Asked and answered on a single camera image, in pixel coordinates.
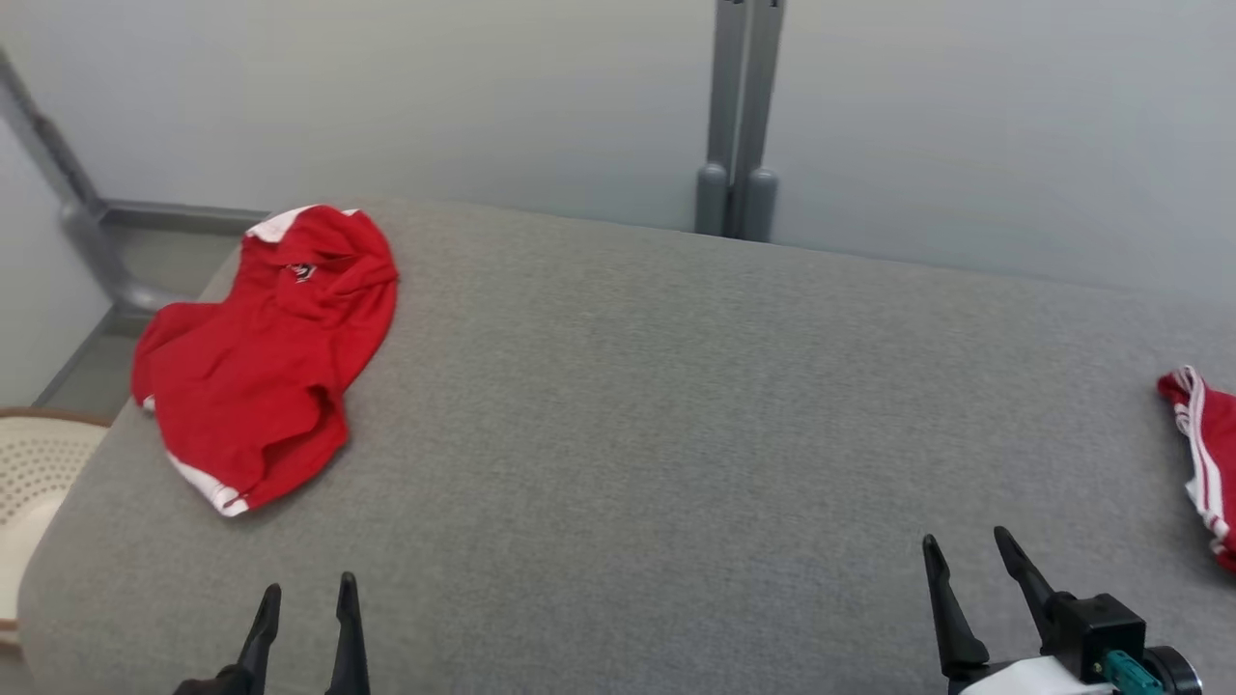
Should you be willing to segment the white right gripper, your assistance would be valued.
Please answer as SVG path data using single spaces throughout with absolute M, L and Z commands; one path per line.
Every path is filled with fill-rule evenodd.
M 994 538 L 1002 566 L 1023 591 L 1041 650 L 1054 650 L 1058 637 L 1054 587 L 1006 527 L 995 527 Z M 923 538 L 922 553 L 941 673 L 949 681 L 949 694 L 1112 694 L 1111 683 L 1082 681 L 1053 655 L 1009 662 L 989 670 L 986 646 L 971 633 L 962 603 L 952 590 L 950 568 L 932 534 Z

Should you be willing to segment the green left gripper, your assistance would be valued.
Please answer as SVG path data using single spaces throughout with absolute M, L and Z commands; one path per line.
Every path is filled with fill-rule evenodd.
M 282 590 L 269 584 L 262 595 L 250 632 L 243 639 L 239 663 L 224 667 L 216 676 L 180 681 L 173 695 L 246 695 L 265 694 L 269 647 L 277 638 L 281 621 Z M 339 636 L 328 695 L 371 694 L 368 659 L 365 646 L 358 586 L 353 573 L 341 575 L 336 617 Z

